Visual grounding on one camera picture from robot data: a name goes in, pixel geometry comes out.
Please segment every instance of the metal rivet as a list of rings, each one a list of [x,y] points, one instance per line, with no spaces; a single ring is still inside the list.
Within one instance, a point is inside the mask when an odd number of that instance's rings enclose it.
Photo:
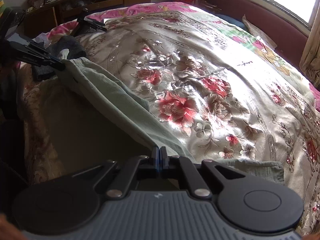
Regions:
[[[121,197],[122,194],[123,194],[122,191],[118,189],[111,189],[107,191],[108,197]]]
[[[195,190],[195,194],[198,196],[198,197],[207,197],[210,195],[210,191],[205,189],[205,188],[198,188]]]

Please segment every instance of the light green cloth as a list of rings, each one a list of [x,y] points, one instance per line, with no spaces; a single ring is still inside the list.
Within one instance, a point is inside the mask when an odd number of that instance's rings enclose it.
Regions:
[[[148,102],[136,96],[115,76],[86,58],[62,62],[66,69],[57,71],[60,81],[84,96],[136,142],[150,150],[156,145],[166,146],[169,155],[186,156],[194,161],[180,141],[149,112]]]
[[[257,162],[246,159],[227,159],[219,160],[218,162],[247,172],[253,176],[262,177],[278,184],[284,184],[284,168],[281,162]]]
[[[66,173],[114,159],[149,154],[153,146],[166,146],[169,155],[192,155],[150,112],[146,100],[120,80],[86,58],[63,60],[41,88],[40,108],[50,139]],[[222,164],[283,184],[280,162],[220,160]]]

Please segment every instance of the floral bedspread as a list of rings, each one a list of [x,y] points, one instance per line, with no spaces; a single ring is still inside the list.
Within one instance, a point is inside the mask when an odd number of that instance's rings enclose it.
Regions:
[[[79,36],[88,58],[148,100],[151,113],[197,162],[280,161],[285,184],[305,202],[299,233],[318,231],[320,114],[309,82],[250,34],[195,7],[121,10],[94,15],[108,18],[107,33]],[[65,170],[41,118],[41,84],[29,65],[21,67],[20,84],[26,161],[38,183]]]

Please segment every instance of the shelf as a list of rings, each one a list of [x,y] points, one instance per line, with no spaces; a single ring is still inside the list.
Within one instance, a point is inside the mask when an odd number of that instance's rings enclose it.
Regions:
[[[97,3],[87,4],[85,6],[77,7],[72,10],[62,12],[62,18],[68,18],[71,16],[78,15],[82,12],[84,8],[87,8],[89,11],[93,11],[93,10],[102,9],[109,6],[119,5],[123,3],[124,3],[124,0],[107,0],[107,1],[97,2]]]

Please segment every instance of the black clip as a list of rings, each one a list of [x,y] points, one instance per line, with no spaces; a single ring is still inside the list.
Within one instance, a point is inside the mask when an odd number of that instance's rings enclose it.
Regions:
[[[70,34],[73,37],[78,36],[79,34],[81,34],[83,31],[86,31],[90,28],[94,29],[94,30],[101,30],[106,32],[107,29],[104,27],[104,23],[101,23],[97,20],[88,18],[87,16],[89,15],[89,10],[87,8],[84,8],[82,10],[82,13],[79,15],[77,22],[78,25],[77,27],[72,31],[72,33]]]

